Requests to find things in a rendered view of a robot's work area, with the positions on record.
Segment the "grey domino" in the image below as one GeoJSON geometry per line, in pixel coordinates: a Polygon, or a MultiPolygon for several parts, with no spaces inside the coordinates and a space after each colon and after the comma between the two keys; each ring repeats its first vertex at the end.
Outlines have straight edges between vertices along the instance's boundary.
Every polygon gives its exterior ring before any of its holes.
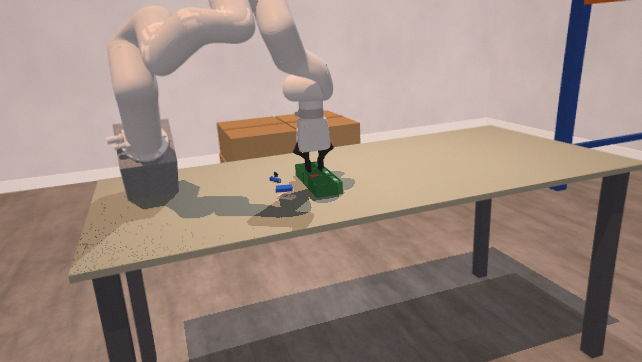
{"type": "Polygon", "coordinates": [[[287,199],[287,200],[293,200],[293,199],[296,198],[296,195],[282,193],[282,194],[278,195],[278,198],[287,199]]]}

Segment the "green three-compartment bin rack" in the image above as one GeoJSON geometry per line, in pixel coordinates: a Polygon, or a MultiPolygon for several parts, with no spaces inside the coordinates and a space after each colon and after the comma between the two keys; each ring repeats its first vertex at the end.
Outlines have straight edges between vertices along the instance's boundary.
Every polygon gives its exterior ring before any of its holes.
{"type": "Polygon", "coordinates": [[[311,162],[311,173],[305,169],[305,163],[295,164],[296,176],[316,198],[343,194],[343,182],[325,166],[318,169],[317,161],[311,162]],[[310,177],[311,175],[318,175],[310,177]]]}

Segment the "blue flat block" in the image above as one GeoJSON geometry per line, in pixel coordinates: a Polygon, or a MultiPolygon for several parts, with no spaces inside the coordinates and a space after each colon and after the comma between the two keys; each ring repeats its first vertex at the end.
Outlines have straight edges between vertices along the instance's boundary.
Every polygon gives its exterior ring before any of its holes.
{"type": "Polygon", "coordinates": [[[289,185],[276,185],[276,192],[292,191],[292,184],[289,185]]]}

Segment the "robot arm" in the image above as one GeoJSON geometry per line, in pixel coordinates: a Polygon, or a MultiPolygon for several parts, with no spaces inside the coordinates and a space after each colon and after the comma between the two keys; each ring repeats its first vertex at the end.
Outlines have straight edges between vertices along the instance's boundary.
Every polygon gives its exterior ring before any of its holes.
{"type": "Polygon", "coordinates": [[[169,142],[161,128],[156,75],[173,73],[207,44],[246,42],[254,35],[255,19],[276,67],[291,74],[283,83],[284,96],[306,101],[298,102],[295,116],[324,116],[323,101],[333,94],[332,77],[322,59],[304,50],[286,0],[209,0],[209,4],[211,9],[180,9],[170,20],[173,14],[164,7],[142,8],[110,40],[110,73],[124,130],[106,137],[108,144],[121,143],[113,145],[115,150],[123,148],[129,158],[142,162],[161,157],[169,142]]]}

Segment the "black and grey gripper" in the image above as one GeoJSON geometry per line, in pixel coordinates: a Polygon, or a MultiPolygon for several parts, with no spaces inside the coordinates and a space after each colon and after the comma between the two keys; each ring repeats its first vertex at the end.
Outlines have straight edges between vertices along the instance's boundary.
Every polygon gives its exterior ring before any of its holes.
{"type": "Polygon", "coordinates": [[[323,171],[323,159],[332,149],[334,149],[334,147],[330,142],[329,127],[326,117],[323,116],[322,118],[317,119],[300,118],[297,120],[296,145],[293,153],[305,159],[305,169],[309,173],[311,173],[309,152],[318,151],[318,169],[323,171]]]}

